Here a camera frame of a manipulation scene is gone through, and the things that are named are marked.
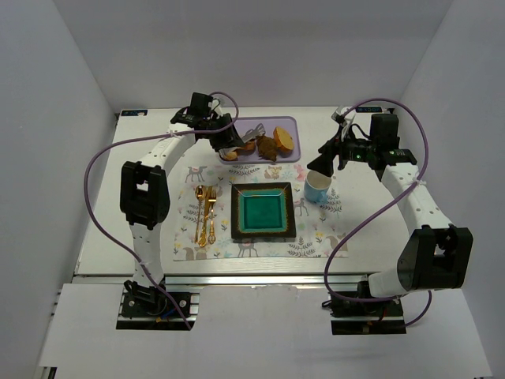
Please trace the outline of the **metal serving tongs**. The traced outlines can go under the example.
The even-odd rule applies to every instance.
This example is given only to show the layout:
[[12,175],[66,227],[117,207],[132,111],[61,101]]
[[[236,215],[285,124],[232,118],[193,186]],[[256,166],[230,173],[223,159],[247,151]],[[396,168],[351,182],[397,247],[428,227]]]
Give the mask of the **metal serving tongs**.
[[259,136],[263,136],[264,134],[265,134],[264,125],[262,123],[259,123],[255,128],[248,130],[246,134],[243,137],[241,137],[241,140],[244,143],[243,146],[221,149],[219,150],[219,157],[221,159],[224,159],[225,156],[228,155],[229,153],[234,152],[237,149],[244,148],[248,142],[255,140]]

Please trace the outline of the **brown chocolate croissant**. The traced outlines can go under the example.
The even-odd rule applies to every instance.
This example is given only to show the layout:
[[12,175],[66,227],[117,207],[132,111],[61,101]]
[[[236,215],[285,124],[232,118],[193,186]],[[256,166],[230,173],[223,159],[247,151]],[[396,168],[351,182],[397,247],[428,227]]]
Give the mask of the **brown chocolate croissant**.
[[260,158],[272,162],[277,160],[277,144],[273,138],[264,135],[258,136],[256,138],[256,146]]

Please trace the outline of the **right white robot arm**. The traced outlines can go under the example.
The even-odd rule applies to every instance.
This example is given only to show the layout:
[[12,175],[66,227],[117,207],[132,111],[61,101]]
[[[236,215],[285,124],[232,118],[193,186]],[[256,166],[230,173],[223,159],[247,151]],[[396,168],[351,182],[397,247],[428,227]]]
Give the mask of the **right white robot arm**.
[[456,227],[440,210],[427,186],[412,152],[399,147],[398,117],[373,114],[369,135],[358,138],[353,132],[355,113],[336,111],[332,118],[338,132],[322,147],[308,168],[323,175],[349,162],[367,163],[394,198],[410,238],[396,265],[368,276],[364,298],[386,301],[413,291],[460,288],[465,280],[473,236],[466,227]]

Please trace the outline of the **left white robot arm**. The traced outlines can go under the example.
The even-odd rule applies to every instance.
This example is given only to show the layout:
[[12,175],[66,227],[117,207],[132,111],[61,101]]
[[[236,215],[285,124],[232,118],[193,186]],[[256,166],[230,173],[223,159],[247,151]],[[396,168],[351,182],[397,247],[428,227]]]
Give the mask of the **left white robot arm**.
[[157,144],[141,159],[122,166],[120,210],[133,236],[133,282],[141,287],[155,288],[164,279],[161,224],[170,210],[167,176],[176,163],[201,139],[216,152],[245,145],[234,126],[238,117],[222,109],[219,97],[224,95],[193,93],[190,105],[170,120],[174,127],[157,137]]

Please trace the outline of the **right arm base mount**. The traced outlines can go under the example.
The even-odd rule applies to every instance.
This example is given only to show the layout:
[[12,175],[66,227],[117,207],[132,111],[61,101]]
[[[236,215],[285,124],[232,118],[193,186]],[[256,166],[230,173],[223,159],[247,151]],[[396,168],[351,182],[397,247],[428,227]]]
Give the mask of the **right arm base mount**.
[[399,300],[351,302],[329,295],[321,308],[331,315],[334,336],[406,334],[403,308]]

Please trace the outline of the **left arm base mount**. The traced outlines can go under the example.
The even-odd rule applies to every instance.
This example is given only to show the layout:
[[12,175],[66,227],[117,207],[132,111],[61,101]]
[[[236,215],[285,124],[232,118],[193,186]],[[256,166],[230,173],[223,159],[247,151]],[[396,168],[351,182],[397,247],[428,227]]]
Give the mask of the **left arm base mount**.
[[189,286],[169,286],[174,303],[157,288],[133,285],[128,280],[122,288],[115,328],[130,331],[189,331],[196,322],[200,293]]

